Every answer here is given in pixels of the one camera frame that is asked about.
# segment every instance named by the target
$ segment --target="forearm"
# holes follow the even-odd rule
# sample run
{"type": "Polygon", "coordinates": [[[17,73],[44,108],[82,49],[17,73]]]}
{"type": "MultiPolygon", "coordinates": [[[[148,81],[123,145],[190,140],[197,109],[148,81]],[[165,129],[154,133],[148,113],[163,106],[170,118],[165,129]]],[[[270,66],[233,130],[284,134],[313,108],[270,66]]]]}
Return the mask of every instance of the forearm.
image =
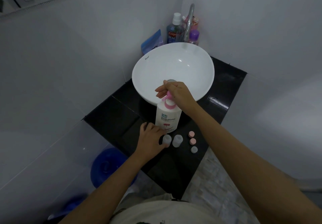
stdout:
{"type": "Polygon", "coordinates": [[[106,224],[144,165],[135,153],[60,224],[106,224]]]}
{"type": "Polygon", "coordinates": [[[262,223],[321,221],[319,210],[282,172],[263,160],[220,126],[201,107],[189,115],[262,223]]]}

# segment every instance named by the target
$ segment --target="beige shirt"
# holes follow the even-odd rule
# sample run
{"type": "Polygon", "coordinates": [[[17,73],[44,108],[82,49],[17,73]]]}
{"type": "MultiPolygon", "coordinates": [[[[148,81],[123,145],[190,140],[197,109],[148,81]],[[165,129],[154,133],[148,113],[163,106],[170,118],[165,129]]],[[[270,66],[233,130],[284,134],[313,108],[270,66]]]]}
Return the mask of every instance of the beige shirt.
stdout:
{"type": "Polygon", "coordinates": [[[223,224],[197,205],[176,201],[153,201],[135,205],[116,215],[110,224],[223,224]]]}

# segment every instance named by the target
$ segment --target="vessel sink basin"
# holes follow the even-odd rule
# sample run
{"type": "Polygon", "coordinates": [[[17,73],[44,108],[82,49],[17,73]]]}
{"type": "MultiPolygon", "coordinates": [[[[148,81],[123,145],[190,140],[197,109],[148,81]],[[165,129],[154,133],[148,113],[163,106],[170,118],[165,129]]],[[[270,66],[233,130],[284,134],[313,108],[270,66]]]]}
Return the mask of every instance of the vessel sink basin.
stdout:
{"type": "Polygon", "coordinates": [[[132,71],[132,82],[139,95],[157,105],[155,89],[163,80],[184,82],[196,101],[210,89],[215,76],[212,59],[206,51],[190,43],[171,43],[144,55],[132,71]]]}

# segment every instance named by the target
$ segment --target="faucet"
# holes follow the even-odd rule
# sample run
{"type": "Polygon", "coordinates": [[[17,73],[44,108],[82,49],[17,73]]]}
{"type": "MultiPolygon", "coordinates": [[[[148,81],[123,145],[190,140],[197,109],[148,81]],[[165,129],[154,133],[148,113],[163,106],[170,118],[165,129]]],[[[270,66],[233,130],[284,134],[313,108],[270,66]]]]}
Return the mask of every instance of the faucet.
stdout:
{"type": "Polygon", "coordinates": [[[189,33],[190,33],[190,30],[192,27],[192,19],[194,17],[194,11],[195,11],[195,4],[191,4],[189,14],[188,14],[187,26],[186,26],[184,34],[183,34],[183,41],[185,43],[187,43],[189,41],[189,33]]]}

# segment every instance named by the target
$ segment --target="countertop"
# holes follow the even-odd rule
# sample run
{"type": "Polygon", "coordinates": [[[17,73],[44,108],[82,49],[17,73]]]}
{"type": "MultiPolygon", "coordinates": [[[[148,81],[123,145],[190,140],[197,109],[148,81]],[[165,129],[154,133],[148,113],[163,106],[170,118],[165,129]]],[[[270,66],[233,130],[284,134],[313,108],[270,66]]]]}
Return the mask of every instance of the countertop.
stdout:
{"type": "MultiPolygon", "coordinates": [[[[198,104],[218,123],[221,123],[241,85],[246,72],[212,57],[215,78],[208,93],[198,104]]],[[[143,122],[155,123],[156,107],[147,103],[136,92],[132,80],[107,98],[85,117],[85,121],[112,145],[130,156],[136,148],[139,128],[143,122]]],[[[199,128],[182,112],[178,128],[169,133],[183,136],[180,147],[170,145],[143,168],[166,192],[181,199],[200,161],[208,149],[199,128]],[[188,132],[195,132],[198,152],[192,154],[188,132]]]]}

